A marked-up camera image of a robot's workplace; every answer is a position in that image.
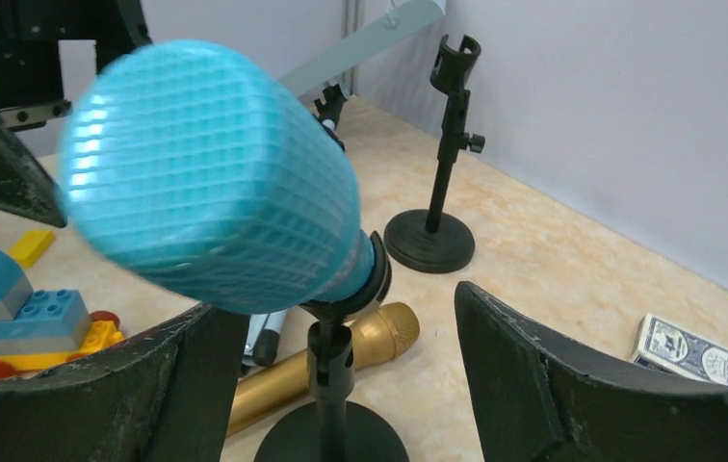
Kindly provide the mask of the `blue music stand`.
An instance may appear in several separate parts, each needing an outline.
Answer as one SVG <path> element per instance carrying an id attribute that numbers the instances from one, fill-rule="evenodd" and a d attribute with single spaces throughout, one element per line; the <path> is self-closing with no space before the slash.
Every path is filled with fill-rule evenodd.
<path id="1" fill-rule="evenodd" d="M 345 4 L 344 37 L 317 57 L 301 64 L 279 78 L 279 83 L 295 96 L 319 89 L 322 96 L 315 100 L 316 119 L 326 134 L 339 146 L 337 125 L 350 90 L 355 69 L 373 56 L 394 46 L 446 14 L 445 1 L 406 1 L 400 5 L 386 3 L 385 13 L 373 22 L 361 26 L 358 21 L 359 3 Z"/>

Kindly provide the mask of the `black microphone stand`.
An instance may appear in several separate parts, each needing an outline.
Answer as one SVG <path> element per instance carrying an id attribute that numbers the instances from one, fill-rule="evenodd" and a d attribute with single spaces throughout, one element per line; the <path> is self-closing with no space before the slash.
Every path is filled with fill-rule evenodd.
<path id="1" fill-rule="evenodd" d="M 442 134 L 437 151 L 437 170 L 429 206 L 404 211 L 385 226 L 388 253 L 405 267 L 423 273 L 444 274 L 465 268 L 472 260 L 476 242 L 469 227 L 443 212 L 452 171 L 462 150 L 480 154 L 485 137 L 466 132 L 471 91 L 466 84 L 481 55 L 480 44 L 465 35 L 457 49 L 440 40 L 430 84 L 447 96 Z"/>
<path id="2" fill-rule="evenodd" d="M 340 301 L 310 300 L 307 333 L 308 390 L 312 402 L 289 412 L 268 432 L 257 461 L 407 461 L 394 427 L 372 409 L 348 401 L 355 379 L 352 330 L 344 322 L 377 308 L 389 291 L 391 264 L 378 232 L 370 235 L 374 265 L 366 283 Z"/>

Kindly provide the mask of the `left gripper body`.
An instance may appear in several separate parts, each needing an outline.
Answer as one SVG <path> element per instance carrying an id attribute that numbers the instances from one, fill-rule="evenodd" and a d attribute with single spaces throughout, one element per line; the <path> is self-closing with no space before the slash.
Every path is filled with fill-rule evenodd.
<path id="1" fill-rule="evenodd" d="M 91 41 L 95 65 L 148 45 L 139 0 L 0 1 L 0 117 L 10 131 L 40 128 L 65 116 L 60 43 Z"/>

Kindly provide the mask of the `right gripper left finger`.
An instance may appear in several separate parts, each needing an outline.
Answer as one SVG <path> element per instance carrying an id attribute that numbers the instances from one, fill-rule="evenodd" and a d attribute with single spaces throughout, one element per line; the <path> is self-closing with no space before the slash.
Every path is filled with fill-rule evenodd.
<path id="1" fill-rule="evenodd" d="M 248 319 L 196 307 L 28 379 L 0 380 L 0 461 L 217 461 Z"/>

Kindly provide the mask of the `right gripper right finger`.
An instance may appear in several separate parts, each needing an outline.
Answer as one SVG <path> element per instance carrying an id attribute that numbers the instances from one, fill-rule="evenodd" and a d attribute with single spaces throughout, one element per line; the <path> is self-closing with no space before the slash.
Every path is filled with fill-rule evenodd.
<path id="1" fill-rule="evenodd" d="M 487 461 L 728 461 L 728 387 L 646 369 L 478 285 L 455 317 Z"/>

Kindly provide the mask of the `blue toy microphone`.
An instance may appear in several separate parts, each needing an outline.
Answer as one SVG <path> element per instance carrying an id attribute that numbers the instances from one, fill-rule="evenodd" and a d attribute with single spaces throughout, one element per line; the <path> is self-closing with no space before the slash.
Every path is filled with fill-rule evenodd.
<path id="1" fill-rule="evenodd" d="M 257 64 L 211 42 L 110 64 L 65 122 L 57 181 L 93 251 L 229 311 L 336 302 L 375 264 L 340 145 Z"/>

